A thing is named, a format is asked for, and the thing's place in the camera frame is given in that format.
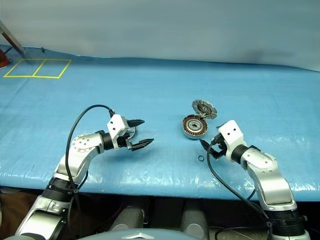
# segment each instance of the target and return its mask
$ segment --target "white wall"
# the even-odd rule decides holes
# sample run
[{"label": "white wall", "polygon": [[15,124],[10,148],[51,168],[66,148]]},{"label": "white wall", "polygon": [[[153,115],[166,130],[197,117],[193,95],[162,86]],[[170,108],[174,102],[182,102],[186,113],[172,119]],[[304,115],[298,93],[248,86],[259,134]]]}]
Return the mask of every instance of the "white wall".
[{"label": "white wall", "polygon": [[319,0],[0,0],[24,46],[320,71]]}]

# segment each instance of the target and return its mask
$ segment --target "disassembled motor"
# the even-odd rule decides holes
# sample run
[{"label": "disassembled motor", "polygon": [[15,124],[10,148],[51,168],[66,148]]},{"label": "disassembled motor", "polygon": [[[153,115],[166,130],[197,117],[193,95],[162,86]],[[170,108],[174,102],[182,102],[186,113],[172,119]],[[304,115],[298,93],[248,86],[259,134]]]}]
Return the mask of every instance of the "disassembled motor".
[{"label": "disassembled motor", "polygon": [[210,102],[205,100],[194,100],[192,107],[197,115],[186,116],[182,120],[182,130],[188,138],[200,139],[208,130],[208,124],[205,119],[217,117],[217,110]]}]

